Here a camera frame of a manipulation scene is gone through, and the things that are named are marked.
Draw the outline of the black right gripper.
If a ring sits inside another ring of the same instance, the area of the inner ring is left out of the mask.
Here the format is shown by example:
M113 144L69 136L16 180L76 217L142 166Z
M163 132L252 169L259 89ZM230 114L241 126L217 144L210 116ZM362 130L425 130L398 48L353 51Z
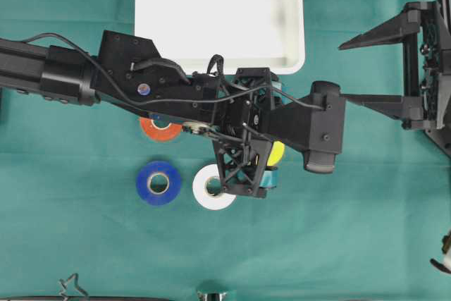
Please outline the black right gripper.
M450 102L450 31L437 1L430 3L422 23L425 78L422 82L427 120L434 128L445 127ZM384 44L399 44L416 37L421 27L423 2L408 2L402 11L364 34L342 43L338 49L356 49ZM424 110L421 97L379 94L341 94L347 101L402 122L405 130L424 130Z

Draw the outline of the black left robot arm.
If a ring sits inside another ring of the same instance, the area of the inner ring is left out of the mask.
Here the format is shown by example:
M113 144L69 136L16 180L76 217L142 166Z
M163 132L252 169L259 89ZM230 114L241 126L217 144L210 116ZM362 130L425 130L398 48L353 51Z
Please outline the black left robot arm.
M275 137L266 131L282 107L268 68L240 68L227 78L221 55L203 73L186 73L150 39L105 31L91 56L70 40L41 47L37 38L1 41L1 86L48 101L107 102L141 118L174 123L212 141L221 189L264 198L264 173Z

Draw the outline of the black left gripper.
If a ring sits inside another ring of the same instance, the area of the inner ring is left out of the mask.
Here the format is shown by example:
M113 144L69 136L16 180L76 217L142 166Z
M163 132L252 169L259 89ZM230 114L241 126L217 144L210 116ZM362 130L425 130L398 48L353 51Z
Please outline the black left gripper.
M229 77L215 67L221 94L215 105L216 139L212 142L221 191L231 195L265 198L278 185L278 168L268 159L274 139L259 132L261 116L283 104L283 84L267 67L238 68Z

